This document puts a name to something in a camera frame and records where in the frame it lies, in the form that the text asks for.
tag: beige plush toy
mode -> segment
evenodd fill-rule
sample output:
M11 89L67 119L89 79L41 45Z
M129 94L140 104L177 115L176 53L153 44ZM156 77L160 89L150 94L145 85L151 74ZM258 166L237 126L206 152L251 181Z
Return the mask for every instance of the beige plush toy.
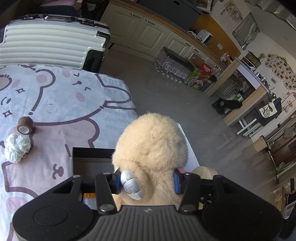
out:
M145 114L123 132L113 154L123 189L113 195L121 205L176 205L173 173L187 162L187 145L177 124L159 114Z

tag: countertop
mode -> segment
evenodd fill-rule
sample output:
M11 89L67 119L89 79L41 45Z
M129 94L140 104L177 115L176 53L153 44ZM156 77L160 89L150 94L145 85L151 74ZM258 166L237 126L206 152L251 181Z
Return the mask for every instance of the countertop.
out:
M263 84L263 82L254 74L253 71L251 71L243 62L241 62L238 58L235 58L252 76L255 80L258 81L258 83L266 90L268 95L270 96L270 91L269 89Z
M194 38L190 33L188 33L186 30L180 28L178 25L173 23L172 21L168 20L164 16L146 8L145 6L142 6L136 2L133 2L131 0L109 0L110 2L128 7L130 9L133 9L135 11L138 11L140 13L143 13L144 15L161 22L163 25L166 25L168 28L173 30L174 32L178 33L185 39L187 39L192 44L196 45L200 50L202 50L206 55L208 55L213 61L215 61L221 69L225 70L227 68L227 65L225 65L219 57L217 57L211 50L208 49L208 47L203 44L202 42L198 41L196 38Z

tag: fluffy fur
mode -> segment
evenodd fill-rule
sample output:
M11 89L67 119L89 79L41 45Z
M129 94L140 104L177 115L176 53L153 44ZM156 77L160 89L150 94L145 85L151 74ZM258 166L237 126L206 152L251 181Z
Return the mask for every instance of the fluffy fur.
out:
M115 170L129 170L140 181L144 197L130 198L124 191L114 195L121 205L178 205L173 173L187 161L187 145L177 124L169 117L145 114L123 132L113 154Z

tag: cabinet handle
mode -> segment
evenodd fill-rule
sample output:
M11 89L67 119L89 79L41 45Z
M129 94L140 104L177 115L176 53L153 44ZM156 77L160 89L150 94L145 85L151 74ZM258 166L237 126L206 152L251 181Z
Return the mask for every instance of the cabinet handle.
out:
M136 17L136 18L141 18L141 17L139 17L137 15L134 15L133 13L131 13L131 15L134 16L134 17Z
M152 23L152 22L149 22L148 20L145 20L147 23L150 23L150 24L152 24L152 25L155 25L154 23Z

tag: wooden table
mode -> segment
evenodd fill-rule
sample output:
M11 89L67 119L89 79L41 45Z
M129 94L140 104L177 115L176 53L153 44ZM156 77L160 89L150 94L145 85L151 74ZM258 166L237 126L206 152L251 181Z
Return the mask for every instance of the wooden table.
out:
M211 96L227 79L236 71L239 70L242 75L249 81L249 83L255 88L255 91L242 102L242 107L230 112L225 118L224 122L227 126L232 126L248 114L258 103L264 98L270 96L269 90L264 84L238 59L234 61L224 70L224 72L218 77L216 83L210 87L207 91L207 95Z

